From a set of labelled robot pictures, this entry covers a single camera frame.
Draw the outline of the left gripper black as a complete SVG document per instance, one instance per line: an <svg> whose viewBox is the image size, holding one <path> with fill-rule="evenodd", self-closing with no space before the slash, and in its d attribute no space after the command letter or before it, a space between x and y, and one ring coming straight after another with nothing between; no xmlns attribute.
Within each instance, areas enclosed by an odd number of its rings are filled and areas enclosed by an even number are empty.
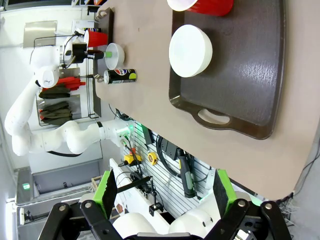
<svg viewBox="0 0 320 240"><path fill-rule="evenodd" d="M94 49L87 50L86 43L73 43L72 44L72 63L82 63L86 57L92 60L111 58L112 52L94 50Z"/></svg>

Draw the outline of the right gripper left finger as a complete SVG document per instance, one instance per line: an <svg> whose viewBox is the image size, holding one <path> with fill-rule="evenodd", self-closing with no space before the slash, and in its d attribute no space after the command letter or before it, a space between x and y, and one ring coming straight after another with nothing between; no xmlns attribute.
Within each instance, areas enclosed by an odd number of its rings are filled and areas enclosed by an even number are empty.
<svg viewBox="0 0 320 240"><path fill-rule="evenodd" d="M55 204L44 225L46 240L76 240L81 232L91 231L96 240L119 240L121 235L110 222L118 188L114 171L107 171L106 183L100 182L102 196L80 203Z"/></svg>

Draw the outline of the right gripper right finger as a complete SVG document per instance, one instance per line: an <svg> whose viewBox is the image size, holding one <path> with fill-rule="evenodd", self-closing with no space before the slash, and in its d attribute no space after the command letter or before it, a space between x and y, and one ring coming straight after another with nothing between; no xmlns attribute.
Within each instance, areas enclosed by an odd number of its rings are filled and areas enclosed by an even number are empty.
<svg viewBox="0 0 320 240"><path fill-rule="evenodd" d="M238 198L224 169L214 175L213 194L220 220L206 240L290 240L291 234L275 201L260 205Z"/></svg>

